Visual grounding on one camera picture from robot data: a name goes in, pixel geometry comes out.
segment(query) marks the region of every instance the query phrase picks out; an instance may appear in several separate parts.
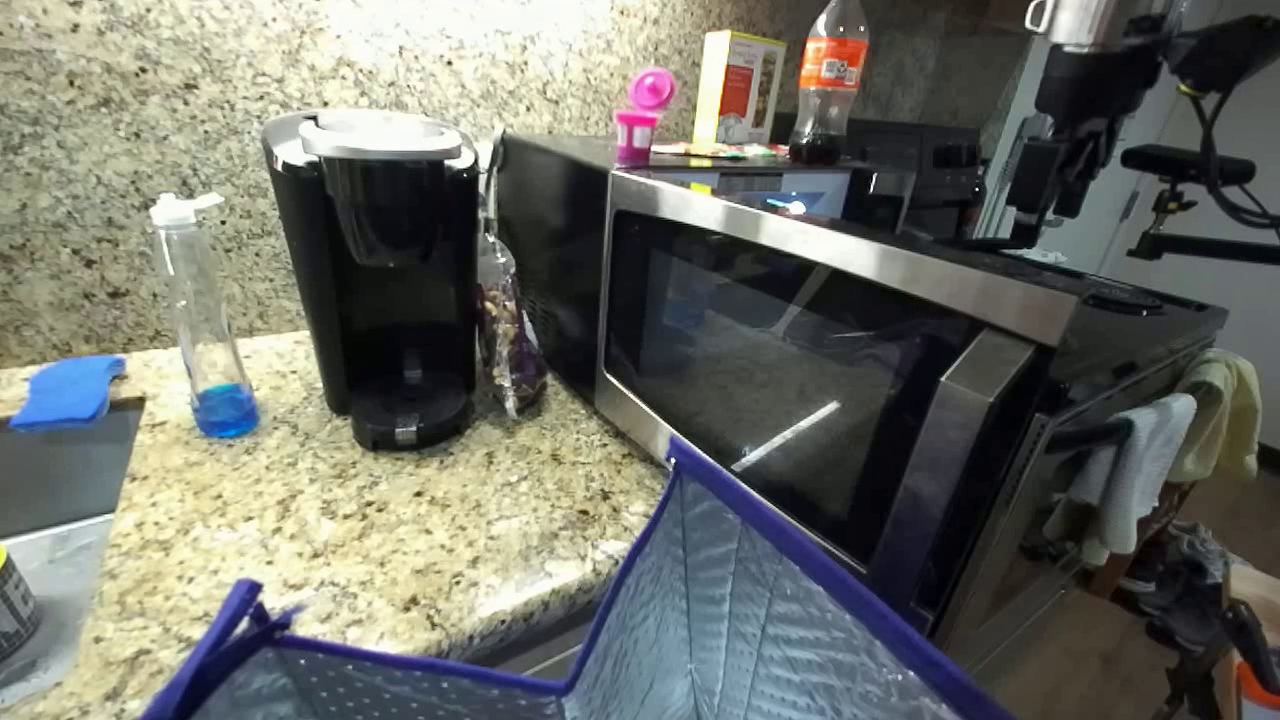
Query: bottle cap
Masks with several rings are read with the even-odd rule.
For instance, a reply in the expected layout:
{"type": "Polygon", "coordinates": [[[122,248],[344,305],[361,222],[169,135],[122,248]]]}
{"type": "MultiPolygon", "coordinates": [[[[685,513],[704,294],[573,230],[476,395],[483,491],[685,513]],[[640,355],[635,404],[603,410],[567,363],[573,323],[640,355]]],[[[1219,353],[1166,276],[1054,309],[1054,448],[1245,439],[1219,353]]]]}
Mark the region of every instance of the bottle cap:
{"type": "Polygon", "coordinates": [[[156,230],[159,223],[194,223],[194,212],[217,207],[217,204],[222,204],[222,197],[217,197],[217,193],[205,193],[205,197],[193,197],[193,202],[162,193],[152,204],[152,223],[156,230]]]}
{"type": "Polygon", "coordinates": [[[666,70],[644,70],[632,79],[632,107],[640,113],[664,113],[675,99],[675,76],[666,70]]]}

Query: coffee maker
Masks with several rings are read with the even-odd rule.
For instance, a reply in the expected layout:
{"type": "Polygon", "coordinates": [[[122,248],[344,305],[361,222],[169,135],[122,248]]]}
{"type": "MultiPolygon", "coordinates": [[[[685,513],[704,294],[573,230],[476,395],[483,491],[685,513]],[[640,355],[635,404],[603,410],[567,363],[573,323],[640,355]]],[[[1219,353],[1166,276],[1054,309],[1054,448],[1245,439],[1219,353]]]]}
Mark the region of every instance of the coffee maker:
{"type": "Polygon", "coordinates": [[[476,394],[476,151],[406,113],[264,129],[324,399],[370,453],[460,436],[476,394]]]}

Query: black appliance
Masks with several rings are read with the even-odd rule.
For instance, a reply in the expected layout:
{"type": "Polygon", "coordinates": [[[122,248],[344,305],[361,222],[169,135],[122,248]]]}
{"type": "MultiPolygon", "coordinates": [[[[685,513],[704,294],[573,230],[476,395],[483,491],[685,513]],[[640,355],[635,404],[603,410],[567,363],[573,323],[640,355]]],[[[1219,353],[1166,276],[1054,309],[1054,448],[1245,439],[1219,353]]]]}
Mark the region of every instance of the black appliance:
{"type": "Polygon", "coordinates": [[[264,129],[324,399],[370,453],[466,427],[476,394],[476,151],[406,113],[264,129]]]}
{"type": "Polygon", "coordinates": [[[1196,301],[795,222],[658,173],[591,175],[565,155],[544,181],[559,175],[606,188],[544,188],[594,230],[523,254],[601,246],[601,268],[581,268],[601,271],[591,343],[559,347],[594,361],[594,414],[652,455],[691,439],[972,671],[1081,572],[1072,554],[1042,555],[1051,496],[1222,323],[1196,301]]]}

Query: plastic bottle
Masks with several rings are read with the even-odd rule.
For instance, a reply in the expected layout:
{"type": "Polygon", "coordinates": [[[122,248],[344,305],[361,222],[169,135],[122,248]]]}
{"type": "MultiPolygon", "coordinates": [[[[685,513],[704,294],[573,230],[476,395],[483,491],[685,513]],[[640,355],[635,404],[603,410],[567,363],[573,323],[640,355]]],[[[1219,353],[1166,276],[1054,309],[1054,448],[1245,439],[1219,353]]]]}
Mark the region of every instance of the plastic bottle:
{"type": "Polygon", "coordinates": [[[217,207],[218,197],[172,197],[162,193],[152,204],[152,223],[159,239],[159,271],[169,283],[169,305],[193,381],[193,416],[209,439],[240,439],[257,431],[259,414],[237,353],[237,338],[218,309],[217,261],[201,230],[205,207],[217,207]]]}
{"type": "Polygon", "coordinates": [[[795,165],[837,165],[847,135],[847,113],[862,85],[873,52],[869,14],[860,0],[832,0],[802,45],[799,113],[791,133],[795,165]]]}

